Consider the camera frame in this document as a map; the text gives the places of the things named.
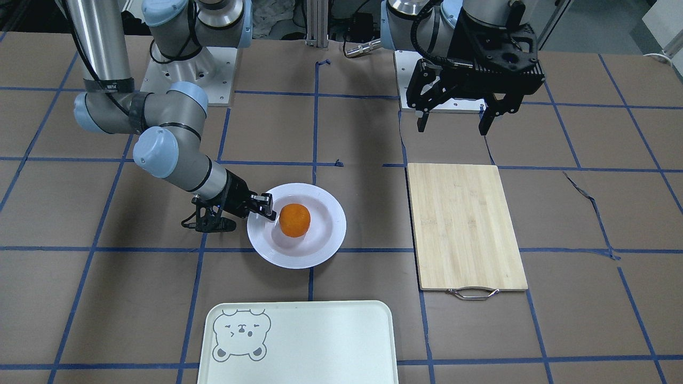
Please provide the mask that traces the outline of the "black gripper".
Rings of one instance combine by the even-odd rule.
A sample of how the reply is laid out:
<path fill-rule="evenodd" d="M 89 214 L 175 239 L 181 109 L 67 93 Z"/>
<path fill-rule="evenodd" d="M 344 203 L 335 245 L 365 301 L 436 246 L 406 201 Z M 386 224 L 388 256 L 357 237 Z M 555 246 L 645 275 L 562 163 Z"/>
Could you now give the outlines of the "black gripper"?
<path fill-rule="evenodd" d="M 420 133 L 430 111 L 447 100 L 483 98 L 478 128 L 486 136 L 497 117 L 517 113 L 522 98 L 542 87 L 545 74 L 528 20 L 528 11 L 459 12 L 447 50 L 427 49 L 408 82 L 407 105 L 416 112 Z"/>
<path fill-rule="evenodd" d="M 254 212 L 274 222 L 276 212 L 273 210 L 272 194 L 253 194 L 247 183 L 236 174 L 227 171 L 227 181 L 224 189 L 212 199 L 212 204 L 201 199 L 199 195 L 193 195 L 191 203 L 195 205 L 193 212 L 181 226 L 193 229 L 198 233 L 231 233 L 236 230 L 236 221 L 222 216 L 223 211 L 240 217 L 248 217 L 249 212 Z"/>

